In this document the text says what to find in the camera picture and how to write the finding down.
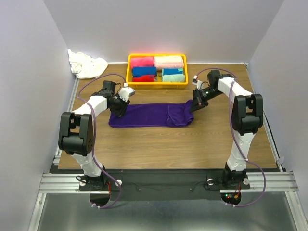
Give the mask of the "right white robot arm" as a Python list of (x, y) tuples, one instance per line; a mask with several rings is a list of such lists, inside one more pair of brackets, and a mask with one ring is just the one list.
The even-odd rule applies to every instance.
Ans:
[(259, 128), (263, 126), (263, 98), (260, 94), (253, 94), (243, 88), (235, 75), (221, 69), (208, 69), (206, 83), (195, 75), (192, 84), (193, 99), (190, 112), (208, 106), (209, 100), (225, 94), (229, 99), (229, 122), (233, 144), (231, 154), (222, 171), (219, 183), (227, 188), (246, 182), (246, 164), (250, 145)]

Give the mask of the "purple towel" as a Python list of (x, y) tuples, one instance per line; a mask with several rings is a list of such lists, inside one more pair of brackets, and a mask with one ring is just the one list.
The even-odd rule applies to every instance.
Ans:
[(191, 104), (192, 100), (185, 103), (132, 104), (122, 117), (112, 113), (108, 124), (112, 128), (186, 127), (194, 120)]

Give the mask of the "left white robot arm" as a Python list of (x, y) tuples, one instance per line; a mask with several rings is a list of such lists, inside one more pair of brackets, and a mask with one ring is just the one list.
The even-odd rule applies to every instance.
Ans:
[(110, 110), (122, 117), (135, 90), (124, 83), (116, 91), (117, 83), (104, 81), (103, 87), (72, 112), (63, 112), (60, 119), (59, 149), (71, 155), (81, 166), (84, 175), (78, 176), (80, 187), (103, 190), (109, 185), (104, 165), (96, 160), (94, 146), (97, 132), (97, 116)]

